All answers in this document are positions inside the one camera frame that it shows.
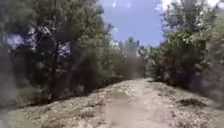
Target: blue sky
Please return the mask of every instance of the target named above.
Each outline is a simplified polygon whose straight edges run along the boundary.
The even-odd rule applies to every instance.
[[[142,44],[156,46],[163,40],[161,12],[172,0],[100,0],[105,22],[114,25],[116,40],[133,36]],[[208,0],[214,6],[218,0]]]

